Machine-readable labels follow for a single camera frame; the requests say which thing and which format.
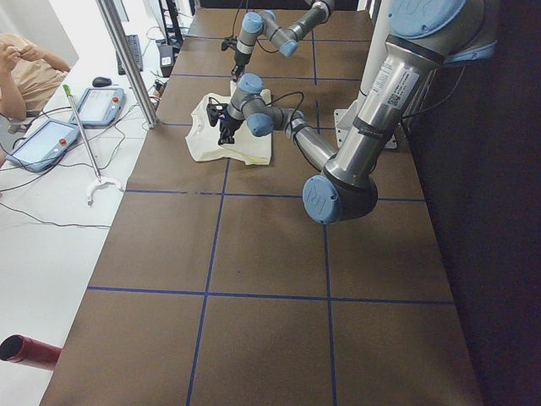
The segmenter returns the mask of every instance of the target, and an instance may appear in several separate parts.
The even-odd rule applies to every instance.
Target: dark curtain
[[[410,146],[486,406],[541,405],[541,2],[503,0],[495,57]],[[428,105],[456,83],[442,70]]]

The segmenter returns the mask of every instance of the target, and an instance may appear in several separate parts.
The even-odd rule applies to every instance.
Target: keyboard
[[[143,71],[143,55],[141,54],[141,45],[139,44],[139,37],[135,34],[126,36],[126,40],[128,41],[129,49],[132,52],[132,55],[134,55],[135,62],[137,63],[137,66],[139,68],[139,71]],[[117,52],[117,69],[118,74],[126,74],[126,70],[122,66],[122,62],[120,61],[120,57],[118,56]]]

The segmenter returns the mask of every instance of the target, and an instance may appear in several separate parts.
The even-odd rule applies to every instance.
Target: person
[[[0,114],[17,120],[36,115],[69,70],[56,53],[16,34],[0,34]]]

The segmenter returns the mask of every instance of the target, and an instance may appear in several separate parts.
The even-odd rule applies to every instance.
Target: white desk
[[[138,32],[142,49],[147,45],[147,28]],[[146,48],[142,73],[147,88],[154,83],[156,77],[152,72],[158,73],[158,63],[158,50],[152,41]],[[126,91],[120,116],[136,103],[127,77],[117,74],[115,52],[110,44],[97,56],[82,57],[64,83],[70,86],[77,101],[96,76],[110,77],[114,85]],[[64,106],[69,106],[68,99],[60,87],[44,110]],[[71,112],[66,110],[51,117],[67,121],[70,116]],[[27,134],[45,120],[36,120]],[[135,107],[117,126],[126,139],[102,174],[119,179],[125,187],[145,140],[147,124],[140,108]],[[88,130],[89,138],[101,131]],[[122,134],[111,128],[90,142],[98,166],[107,163],[121,139]],[[90,164],[84,145],[68,152],[61,161],[63,165],[80,162]],[[3,169],[13,166],[7,162]],[[0,189],[23,184],[36,176],[22,168],[2,171]],[[91,167],[55,167],[34,183],[4,192],[0,201],[43,221],[110,226],[123,194],[108,185],[94,193],[94,204],[88,207],[86,188],[94,178]],[[63,346],[107,233],[107,229],[99,228],[42,225],[0,206],[0,341],[21,334]],[[0,404],[39,404],[51,376],[47,370],[0,362]]]

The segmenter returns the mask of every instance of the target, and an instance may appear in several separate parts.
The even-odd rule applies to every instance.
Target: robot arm
[[[317,25],[327,22],[334,10],[335,2],[314,0],[311,5],[312,8],[287,29],[279,26],[276,15],[270,10],[246,13],[238,39],[232,41],[231,37],[227,38],[222,46],[223,50],[228,47],[235,50],[235,66],[231,72],[233,82],[237,82],[244,73],[259,36],[265,36],[283,55],[291,57],[297,50],[299,41]]]
[[[231,132],[230,123],[239,127],[244,119],[256,136],[285,130],[321,171],[304,185],[307,213],[323,224],[365,216],[378,198],[369,175],[419,86],[445,63],[489,58],[498,9],[497,0],[395,0],[387,58],[338,151],[305,123],[302,113],[266,106],[259,96],[263,83],[253,74],[243,76],[223,108],[221,133],[232,138],[236,129]]]

